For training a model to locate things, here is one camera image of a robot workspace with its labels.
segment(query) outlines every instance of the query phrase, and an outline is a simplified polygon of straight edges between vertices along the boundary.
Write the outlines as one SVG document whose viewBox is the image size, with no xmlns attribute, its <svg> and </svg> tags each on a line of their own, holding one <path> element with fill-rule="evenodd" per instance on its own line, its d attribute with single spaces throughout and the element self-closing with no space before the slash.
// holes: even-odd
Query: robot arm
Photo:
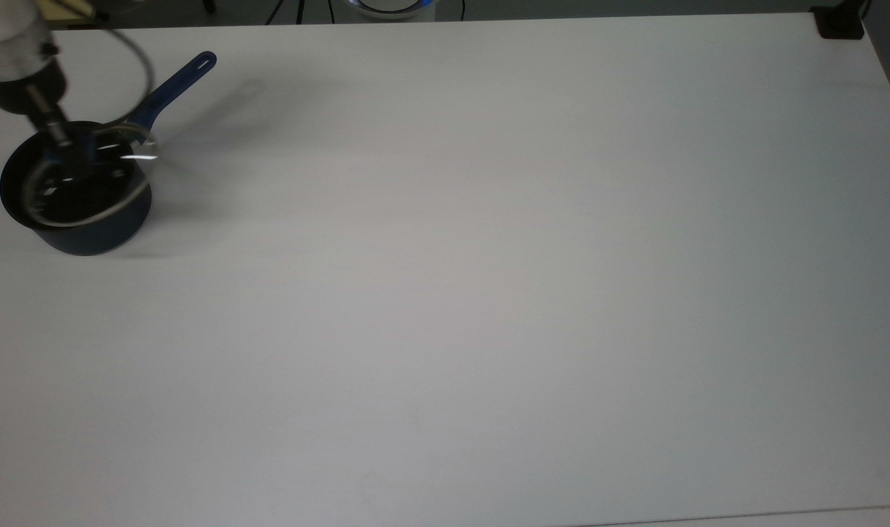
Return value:
<svg viewBox="0 0 890 527">
<path fill-rule="evenodd" d="M 0 108 L 27 116 L 58 141 L 67 82 L 57 51 L 33 0 L 0 0 Z"/>
</svg>

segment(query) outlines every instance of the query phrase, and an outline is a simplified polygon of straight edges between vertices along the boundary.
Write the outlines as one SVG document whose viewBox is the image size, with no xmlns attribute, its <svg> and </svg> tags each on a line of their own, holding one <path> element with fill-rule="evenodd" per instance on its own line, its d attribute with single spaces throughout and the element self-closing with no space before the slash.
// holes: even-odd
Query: white table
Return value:
<svg viewBox="0 0 890 527">
<path fill-rule="evenodd" d="M 809 14 L 130 32 L 143 230 L 0 206 L 0 527 L 890 506 L 890 89 Z M 75 118 L 138 93 L 58 34 Z M 0 111 L 0 169 L 29 133 Z"/>
<path fill-rule="evenodd" d="M 644 523 L 645 527 L 890 527 L 890 508 Z"/>
</svg>

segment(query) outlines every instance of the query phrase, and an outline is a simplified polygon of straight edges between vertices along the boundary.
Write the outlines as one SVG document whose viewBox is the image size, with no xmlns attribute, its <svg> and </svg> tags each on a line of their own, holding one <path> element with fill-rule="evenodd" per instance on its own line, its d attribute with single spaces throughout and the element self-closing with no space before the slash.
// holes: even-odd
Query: cable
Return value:
<svg viewBox="0 0 890 527">
<path fill-rule="evenodd" d="M 299 0 L 299 10 L 295 11 L 295 26 L 302 25 L 302 13 L 305 13 L 305 0 Z"/>
<path fill-rule="evenodd" d="M 90 20 L 91 23 L 94 24 L 94 27 L 97 27 L 97 29 L 101 29 L 103 31 L 106 31 L 107 33 L 110 33 L 111 36 L 114 37 L 114 39 L 119 40 L 121 43 L 130 48 L 130 51 L 133 51 L 133 54 L 135 54 L 136 58 L 140 59 L 140 63 L 143 63 L 143 70 L 145 71 L 146 76 L 146 87 L 143 90 L 143 96 L 140 97 L 140 100 L 136 103 L 136 106 L 133 106 L 132 110 L 127 111 L 123 114 L 123 116 L 117 117 L 113 121 L 101 124 L 99 127 L 100 129 L 106 129 L 106 127 L 113 127 L 126 121 L 128 118 L 131 117 L 132 114 L 136 113 L 136 111 L 140 109 L 140 106 L 143 106 L 146 98 L 149 97 L 149 94 L 151 94 L 151 92 L 153 91 L 153 87 L 155 85 L 155 72 L 153 70 L 152 61 L 149 60 L 149 56 L 146 55 L 145 51 L 143 51 L 143 48 L 138 46 L 136 42 L 133 42 L 129 37 L 126 36 L 126 34 L 120 33 L 119 31 L 113 29 L 113 27 L 105 26 L 102 20 L 97 20 L 96 17 L 91 17 L 83 11 L 76 9 L 76 7 L 70 6 L 70 4 L 64 2 L 64 0 L 54 0 L 54 3 L 59 4 L 59 6 L 78 15 L 83 19 Z"/>
<path fill-rule="evenodd" d="M 268 26 L 270 23 L 272 23 L 272 19 L 275 18 L 275 14 L 277 14 L 279 12 L 279 7 L 281 7 L 281 6 L 282 6 L 282 0 L 279 0 L 277 3 L 275 3 L 275 9 L 272 10 L 272 13 L 270 13 L 270 18 L 266 19 L 265 26 Z"/>
</svg>

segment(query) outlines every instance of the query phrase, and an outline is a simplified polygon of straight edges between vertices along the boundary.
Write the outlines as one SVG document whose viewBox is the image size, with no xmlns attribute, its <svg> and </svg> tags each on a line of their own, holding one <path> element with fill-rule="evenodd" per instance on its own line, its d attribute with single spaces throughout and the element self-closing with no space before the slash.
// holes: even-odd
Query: floor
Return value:
<svg viewBox="0 0 890 527">
<path fill-rule="evenodd" d="M 151 0 L 113 16 L 118 27 L 255 26 L 256 24 L 352 23 L 344 0 L 217 0 L 217 12 L 201 0 Z M 465 20 L 618 17 L 709 13 L 805 12 L 835 0 L 464 0 Z M 864 21 L 890 80 L 890 0 L 872 0 Z M 462 0 L 439 0 L 436 19 L 458 20 Z"/>
</svg>

